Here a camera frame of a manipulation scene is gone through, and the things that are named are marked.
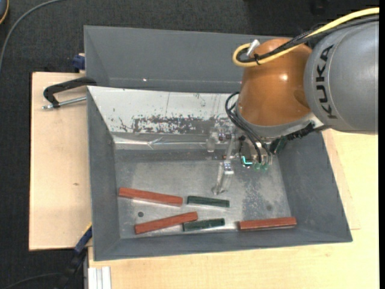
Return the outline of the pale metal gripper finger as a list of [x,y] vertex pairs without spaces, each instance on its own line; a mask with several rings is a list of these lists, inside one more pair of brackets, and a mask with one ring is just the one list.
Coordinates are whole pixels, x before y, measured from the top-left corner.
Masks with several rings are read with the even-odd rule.
[[208,139],[206,140],[206,148],[209,153],[213,153],[216,149],[224,144],[228,144],[232,139],[230,131],[224,128],[211,128],[209,130]]
[[234,176],[234,169],[231,161],[222,161],[218,168],[217,181],[212,188],[212,192],[215,195],[227,192],[230,188],[232,178]]

